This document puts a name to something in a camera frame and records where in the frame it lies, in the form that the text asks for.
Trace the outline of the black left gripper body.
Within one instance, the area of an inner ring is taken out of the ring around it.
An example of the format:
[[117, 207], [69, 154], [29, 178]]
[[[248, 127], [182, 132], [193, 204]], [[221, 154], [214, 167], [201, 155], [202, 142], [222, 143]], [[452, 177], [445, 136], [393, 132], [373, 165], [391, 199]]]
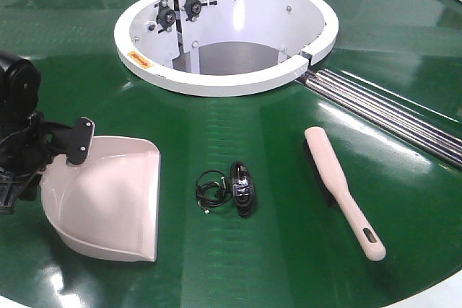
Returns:
[[1, 115], [1, 173], [30, 175], [52, 160], [41, 112], [20, 122]]

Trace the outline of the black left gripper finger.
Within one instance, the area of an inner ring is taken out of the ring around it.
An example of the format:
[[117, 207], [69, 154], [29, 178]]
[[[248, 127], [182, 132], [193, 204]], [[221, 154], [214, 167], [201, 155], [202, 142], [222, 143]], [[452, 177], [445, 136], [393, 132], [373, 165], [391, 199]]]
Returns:
[[1, 214], [13, 214], [16, 203], [34, 201], [37, 198], [39, 174], [14, 175], [12, 172], [1, 173]]

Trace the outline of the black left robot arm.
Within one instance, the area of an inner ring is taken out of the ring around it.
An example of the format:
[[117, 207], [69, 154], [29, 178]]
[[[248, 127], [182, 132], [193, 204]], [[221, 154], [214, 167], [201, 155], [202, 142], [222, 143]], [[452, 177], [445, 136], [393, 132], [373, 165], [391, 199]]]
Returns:
[[51, 162], [43, 114], [36, 110], [41, 73], [24, 58], [1, 52], [1, 213], [34, 200], [38, 172]]

